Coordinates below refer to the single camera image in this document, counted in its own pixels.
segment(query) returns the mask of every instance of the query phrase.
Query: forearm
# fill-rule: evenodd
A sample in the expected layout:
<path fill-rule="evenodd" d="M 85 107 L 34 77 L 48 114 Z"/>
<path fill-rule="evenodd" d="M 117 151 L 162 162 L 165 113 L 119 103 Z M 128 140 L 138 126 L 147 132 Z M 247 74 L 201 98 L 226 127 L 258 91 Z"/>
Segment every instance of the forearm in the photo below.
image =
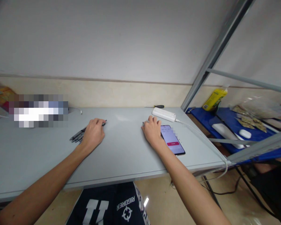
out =
<path fill-rule="evenodd" d="M 0 224 L 34 224 L 49 207 L 69 177 L 84 160 L 76 148 L 0 212 Z"/>
<path fill-rule="evenodd" d="M 221 209 L 195 177 L 162 141 L 155 147 L 185 207 L 196 224 L 230 224 Z"/>

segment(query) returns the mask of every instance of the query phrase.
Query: logo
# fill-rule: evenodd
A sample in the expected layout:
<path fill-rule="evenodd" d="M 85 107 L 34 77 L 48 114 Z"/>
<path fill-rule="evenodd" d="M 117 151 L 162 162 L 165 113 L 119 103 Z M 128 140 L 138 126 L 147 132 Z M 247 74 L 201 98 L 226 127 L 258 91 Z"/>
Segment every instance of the logo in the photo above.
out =
<path fill-rule="evenodd" d="M 83 219 L 83 224 L 90 224 L 91 218 L 93 216 L 93 212 L 96 210 L 98 203 L 99 203 L 99 200 L 96 200 L 96 199 L 90 199 L 88 201 L 88 204 L 86 206 L 87 211 L 86 211 L 86 214 Z M 98 217 L 96 220 L 96 224 L 100 221 L 103 222 L 104 213 L 108 208 L 108 204 L 109 204 L 108 201 L 103 201 L 103 200 L 101 201 L 100 206 L 99 206 L 99 214 L 98 214 Z"/>
<path fill-rule="evenodd" d="M 124 220 L 127 220 L 127 222 L 129 222 L 129 219 L 131 217 L 131 213 L 132 213 L 132 210 L 128 206 L 126 206 L 126 208 L 123 211 L 123 215 L 122 215 Z"/>

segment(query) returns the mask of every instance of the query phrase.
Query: blue shelf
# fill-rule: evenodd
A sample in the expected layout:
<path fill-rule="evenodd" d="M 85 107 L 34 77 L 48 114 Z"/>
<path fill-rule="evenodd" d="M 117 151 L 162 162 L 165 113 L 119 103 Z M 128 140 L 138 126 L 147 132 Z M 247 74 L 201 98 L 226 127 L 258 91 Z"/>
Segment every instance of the blue shelf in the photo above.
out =
<path fill-rule="evenodd" d="M 195 108 L 190 112 L 205 128 L 208 130 L 209 133 L 211 133 L 216 138 L 223 138 L 216 130 L 214 130 L 211 126 L 215 123 L 222 123 L 219 118 L 217 118 L 213 113 L 207 112 L 203 110 L 202 108 Z M 252 137 L 250 139 L 242 137 L 244 140 L 250 140 L 250 141 L 261 141 L 264 140 L 272 135 L 275 134 L 275 132 L 267 129 L 267 133 L 258 130 L 258 129 L 250 129 L 243 127 L 235 118 L 236 113 L 231 111 L 229 108 L 219 108 L 218 116 L 225 121 L 225 123 L 231 128 L 231 130 L 234 131 L 234 133 L 239 132 L 239 130 L 244 129 L 249 131 L 252 134 Z M 221 145 L 227 149 L 227 151 L 231 154 L 234 154 L 236 152 L 241 151 L 241 149 L 235 148 L 232 144 L 226 144 L 221 143 Z M 255 157 L 251 160 L 247 160 L 244 162 L 251 162 L 253 161 L 265 161 L 275 158 L 281 157 L 281 148 L 278 148 L 274 151 L 267 152 L 263 155 L 260 155 L 258 157 Z"/>

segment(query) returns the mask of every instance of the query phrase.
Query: right hand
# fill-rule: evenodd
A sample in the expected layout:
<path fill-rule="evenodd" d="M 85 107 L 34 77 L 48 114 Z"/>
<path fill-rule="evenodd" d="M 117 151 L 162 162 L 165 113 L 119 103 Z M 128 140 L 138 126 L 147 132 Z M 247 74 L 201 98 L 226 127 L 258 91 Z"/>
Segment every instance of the right hand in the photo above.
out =
<path fill-rule="evenodd" d="M 144 122 L 144 125 L 141 128 L 148 142 L 154 149 L 156 149 L 161 143 L 164 142 L 160 135 L 161 121 L 157 121 L 157 117 L 152 118 L 152 116 L 149 116 L 148 120 L 149 121 Z"/>

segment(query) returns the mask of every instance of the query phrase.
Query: hand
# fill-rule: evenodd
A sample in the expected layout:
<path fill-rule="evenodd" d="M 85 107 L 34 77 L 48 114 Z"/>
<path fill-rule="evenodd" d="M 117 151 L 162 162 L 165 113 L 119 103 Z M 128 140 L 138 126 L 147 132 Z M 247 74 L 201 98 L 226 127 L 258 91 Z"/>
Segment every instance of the hand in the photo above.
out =
<path fill-rule="evenodd" d="M 95 118 L 90 120 L 85 129 L 82 142 L 78 147 L 89 155 L 103 140 L 105 133 L 103 131 L 102 123 L 106 123 L 103 119 Z"/>
<path fill-rule="evenodd" d="M 162 143 L 165 143 L 160 135 L 160 126 L 161 121 L 157 121 L 157 118 L 152 116 L 149 116 L 149 122 L 144 122 L 144 126 L 142 126 L 142 130 L 146 136 L 146 139 L 151 144 L 151 146 L 156 150 L 156 148 L 161 145 Z"/>

